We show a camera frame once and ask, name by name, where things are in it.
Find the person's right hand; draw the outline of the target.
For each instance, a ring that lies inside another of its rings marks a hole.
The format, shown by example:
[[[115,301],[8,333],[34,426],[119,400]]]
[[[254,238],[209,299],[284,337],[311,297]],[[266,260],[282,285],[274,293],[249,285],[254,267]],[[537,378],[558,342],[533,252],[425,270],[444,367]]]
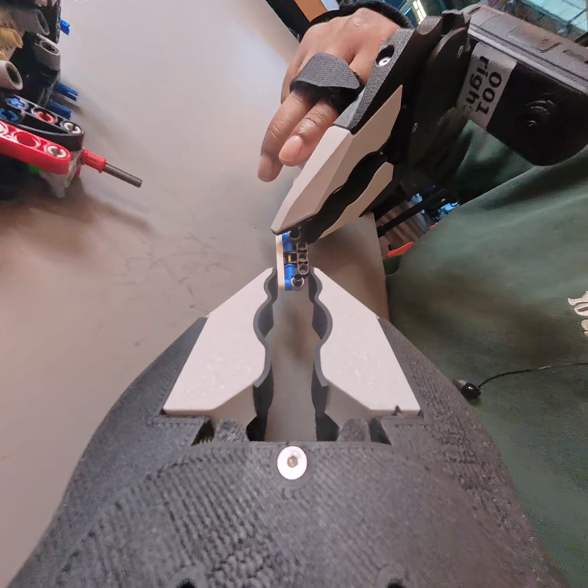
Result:
[[[258,178],[275,180],[283,166],[298,166],[308,160],[334,121],[338,110],[307,93],[290,92],[290,84],[316,54],[341,58],[364,82],[382,44],[400,25],[369,8],[312,26],[303,37],[286,71],[281,106],[273,116],[261,145]]]

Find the wooden edged desk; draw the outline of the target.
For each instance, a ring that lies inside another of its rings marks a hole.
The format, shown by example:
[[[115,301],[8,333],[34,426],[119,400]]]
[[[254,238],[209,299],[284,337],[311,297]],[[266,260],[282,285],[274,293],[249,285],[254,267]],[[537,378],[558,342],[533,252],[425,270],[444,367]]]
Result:
[[[287,28],[301,31],[311,20],[339,8],[339,1],[266,1]]]

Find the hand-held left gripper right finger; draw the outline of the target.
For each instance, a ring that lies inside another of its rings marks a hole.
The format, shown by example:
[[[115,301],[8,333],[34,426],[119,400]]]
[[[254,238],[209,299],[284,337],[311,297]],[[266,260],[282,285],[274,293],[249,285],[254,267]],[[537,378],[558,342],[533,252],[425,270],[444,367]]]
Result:
[[[378,315],[320,269],[311,269],[312,327],[319,337],[311,395],[316,423],[418,416],[421,407]]]

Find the partly built lego car chassis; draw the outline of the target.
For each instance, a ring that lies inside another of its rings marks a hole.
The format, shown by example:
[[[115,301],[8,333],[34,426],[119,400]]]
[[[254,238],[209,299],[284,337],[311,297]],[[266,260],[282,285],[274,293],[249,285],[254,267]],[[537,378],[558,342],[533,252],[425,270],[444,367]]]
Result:
[[[132,186],[142,180],[85,147],[72,110],[77,90],[61,81],[61,35],[70,34],[61,1],[1,1],[1,200],[33,176],[62,198],[86,166]]]

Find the black hoodie drawstring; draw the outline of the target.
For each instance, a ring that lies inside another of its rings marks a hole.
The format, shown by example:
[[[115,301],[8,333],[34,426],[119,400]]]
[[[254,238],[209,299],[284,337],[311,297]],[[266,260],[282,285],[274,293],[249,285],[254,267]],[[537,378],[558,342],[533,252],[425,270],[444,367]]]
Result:
[[[541,371],[557,371],[557,370],[565,370],[569,368],[576,368],[576,367],[587,367],[587,362],[566,362],[563,364],[549,364],[545,366],[527,368],[527,369],[518,369],[512,371],[503,371],[501,373],[492,375],[488,378],[485,378],[481,382],[474,384],[470,381],[466,381],[464,379],[454,380],[453,384],[455,388],[462,394],[462,396],[466,400],[475,400],[481,396],[481,390],[484,386],[489,384],[492,381],[507,378],[510,376],[518,376],[518,375],[526,375],[530,373],[536,373]]]

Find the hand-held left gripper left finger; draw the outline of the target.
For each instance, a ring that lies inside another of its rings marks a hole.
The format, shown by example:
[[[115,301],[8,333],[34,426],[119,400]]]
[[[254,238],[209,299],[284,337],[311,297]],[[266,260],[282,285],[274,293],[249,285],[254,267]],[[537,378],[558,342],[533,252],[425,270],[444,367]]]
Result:
[[[210,312],[164,414],[214,423],[233,418],[245,427],[257,419],[265,425],[274,394],[268,334],[276,299],[276,270],[269,268]]]

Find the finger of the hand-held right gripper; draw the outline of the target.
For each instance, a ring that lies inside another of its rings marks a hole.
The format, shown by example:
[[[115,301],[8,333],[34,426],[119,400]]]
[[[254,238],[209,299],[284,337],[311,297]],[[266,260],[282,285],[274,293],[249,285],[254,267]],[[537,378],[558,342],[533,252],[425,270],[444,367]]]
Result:
[[[379,150],[398,117],[402,90],[400,85],[356,134],[336,125],[327,129],[282,202],[270,227],[274,234],[319,213],[360,160]]]
[[[313,217],[313,241],[353,223],[368,209],[390,184],[394,166],[382,163],[371,179],[367,171],[352,173],[343,186],[327,197],[321,210]]]

